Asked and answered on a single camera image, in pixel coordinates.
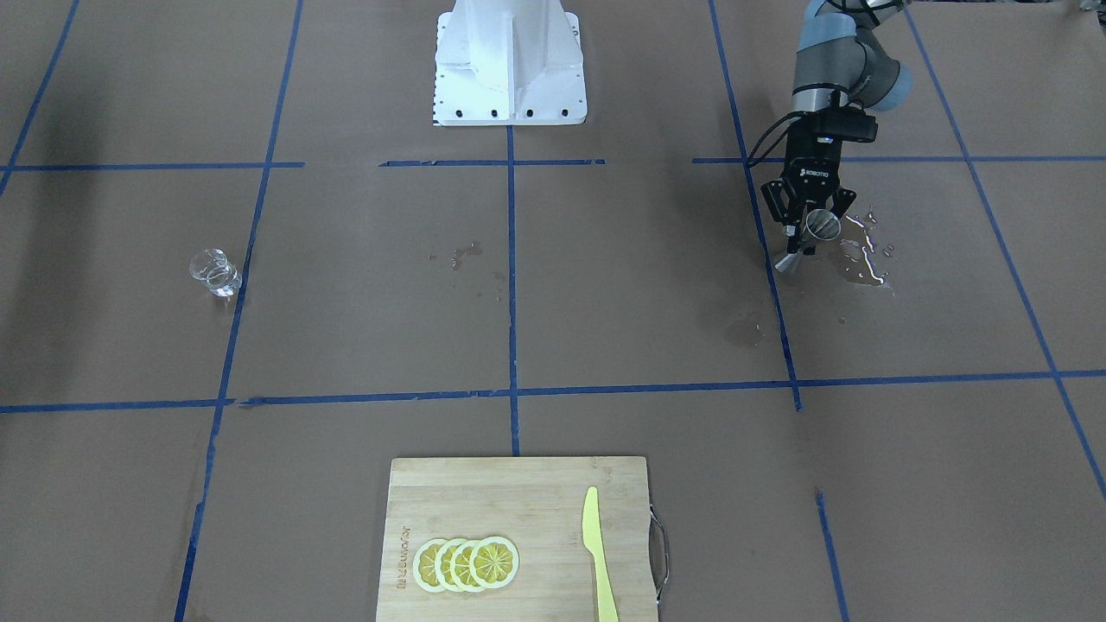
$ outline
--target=lemon slice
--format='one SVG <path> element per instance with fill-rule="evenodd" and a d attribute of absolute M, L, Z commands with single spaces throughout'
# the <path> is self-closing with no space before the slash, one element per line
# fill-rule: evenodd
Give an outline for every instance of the lemon slice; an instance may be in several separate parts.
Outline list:
<path fill-rule="evenodd" d="M 467 538 L 448 540 L 441 545 L 438 552 L 434 556 L 434 576 L 438 580 L 438 584 L 450 592 L 461 591 L 460 588 L 450 582 L 449 572 L 452 569 L 453 553 L 457 552 L 457 547 L 465 542 L 468 542 Z"/>
<path fill-rule="evenodd" d="M 469 573 L 481 588 L 494 590 L 514 579 L 519 571 L 519 549 L 500 536 L 477 542 L 469 558 Z"/>
<path fill-rule="evenodd" d="M 419 547 L 415 553 L 415 582 L 428 592 L 446 591 L 446 588 L 438 581 L 438 576 L 434 572 L 434 560 L 438 554 L 438 549 L 445 543 L 445 539 L 435 538 Z"/>
<path fill-rule="evenodd" d="M 472 578 L 472 573 L 469 567 L 469 560 L 472 558 L 472 551 L 476 550 L 477 545 L 480 540 L 467 540 L 463 545 L 457 547 L 453 551 L 453 557 L 450 560 L 449 572 L 446 578 L 449 582 L 461 589 L 462 592 L 482 592 L 482 588 Z"/>

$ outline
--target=metal handle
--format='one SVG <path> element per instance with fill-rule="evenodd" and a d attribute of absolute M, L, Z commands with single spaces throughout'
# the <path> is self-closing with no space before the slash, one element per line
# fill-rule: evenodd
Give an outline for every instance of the metal handle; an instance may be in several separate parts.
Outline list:
<path fill-rule="evenodd" d="M 660 579 L 660 584 L 655 584 L 657 588 L 657 608 L 660 608 L 660 595 L 665 591 L 665 585 L 668 584 L 669 567 L 668 567 L 668 532 L 665 531 L 665 525 L 660 522 L 657 518 L 657 510 L 654 509 L 653 504 L 649 504 L 649 529 L 653 530 L 653 526 L 656 525 L 657 529 L 660 530 L 660 541 L 664 546 L 664 558 L 665 558 L 665 576 Z"/>

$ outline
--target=blue joint cap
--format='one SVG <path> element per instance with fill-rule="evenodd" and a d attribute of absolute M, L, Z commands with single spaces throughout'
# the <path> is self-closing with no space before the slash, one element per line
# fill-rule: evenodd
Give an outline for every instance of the blue joint cap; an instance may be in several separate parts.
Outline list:
<path fill-rule="evenodd" d="M 872 106 L 872 110 L 887 112 L 898 107 L 899 104 L 906 101 L 906 96 L 910 94 L 910 86 L 912 84 L 914 75 L 910 73 L 910 68 L 899 63 L 899 76 L 895 79 L 895 85 L 884 95 L 883 100 L 879 100 L 876 105 Z"/>
<path fill-rule="evenodd" d="M 806 6 L 806 12 L 803 13 L 804 20 L 811 20 L 814 15 L 818 14 L 822 10 L 822 6 L 826 3 L 826 0 L 811 0 L 811 3 Z"/>
<path fill-rule="evenodd" d="M 856 37 L 856 22 L 842 13 L 815 15 L 803 24 L 803 33 L 799 35 L 799 51 L 833 41 Z"/>

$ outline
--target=knife blade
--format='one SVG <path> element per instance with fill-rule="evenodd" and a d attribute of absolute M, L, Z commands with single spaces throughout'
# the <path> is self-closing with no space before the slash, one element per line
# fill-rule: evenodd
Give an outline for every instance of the knife blade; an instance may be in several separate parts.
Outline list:
<path fill-rule="evenodd" d="M 592 553 L 595 561 L 595 598 L 599 612 L 599 622 L 618 622 L 618 610 L 615 608 L 615 595 L 611 591 L 611 578 L 607 577 L 607 559 L 603 552 L 603 528 L 599 526 L 599 490 L 592 486 L 584 497 L 583 516 L 584 548 Z"/>

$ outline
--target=white metal base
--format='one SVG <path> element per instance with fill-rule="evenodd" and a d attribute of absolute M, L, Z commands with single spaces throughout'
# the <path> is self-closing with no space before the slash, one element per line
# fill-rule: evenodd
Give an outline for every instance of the white metal base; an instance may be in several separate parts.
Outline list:
<path fill-rule="evenodd" d="M 510 0 L 458 0 L 438 18 L 435 125 L 573 125 L 587 117 L 580 19 L 559 0 L 525 2 L 514 12 Z M 545 14 L 535 15 L 534 6 Z"/>

